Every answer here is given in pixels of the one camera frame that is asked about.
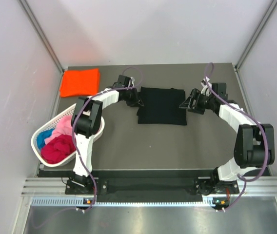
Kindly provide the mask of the black t-shirt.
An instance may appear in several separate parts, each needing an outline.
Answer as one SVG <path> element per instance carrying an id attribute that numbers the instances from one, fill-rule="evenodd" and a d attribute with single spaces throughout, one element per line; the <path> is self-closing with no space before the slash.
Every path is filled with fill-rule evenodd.
<path id="1" fill-rule="evenodd" d="M 184 90 L 141 87 L 139 96 L 144 106 L 138 109 L 138 124 L 187 125 L 186 110 L 179 108 Z"/>

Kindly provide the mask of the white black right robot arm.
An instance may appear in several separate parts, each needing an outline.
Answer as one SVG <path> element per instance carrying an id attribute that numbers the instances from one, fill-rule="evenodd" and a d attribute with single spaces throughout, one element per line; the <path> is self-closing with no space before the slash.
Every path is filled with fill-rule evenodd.
<path id="1" fill-rule="evenodd" d="M 228 99 L 226 83 L 202 81 L 203 89 L 194 88 L 179 108 L 203 115 L 213 111 L 236 132 L 234 156 L 227 163 L 216 167 L 209 179 L 195 179 L 198 193 L 209 195 L 230 190 L 238 193 L 237 180 L 248 182 L 245 174 L 261 169 L 275 161 L 274 128 L 271 124 L 253 121 L 237 103 Z"/>

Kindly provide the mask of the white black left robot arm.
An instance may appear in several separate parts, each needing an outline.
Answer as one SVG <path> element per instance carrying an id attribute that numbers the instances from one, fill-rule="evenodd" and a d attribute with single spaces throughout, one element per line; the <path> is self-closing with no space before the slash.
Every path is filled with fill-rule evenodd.
<path id="1" fill-rule="evenodd" d="M 77 188 L 82 193 L 97 191 L 92 171 L 92 150 L 96 136 L 104 128 L 102 111 L 108 106 L 125 101 L 129 107 L 143 106 L 132 77 L 119 75 L 112 86 L 89 97 L 80 97 L 72 115 L 72 141 L 76 149 L 76 159 L 67 186 Z"/>

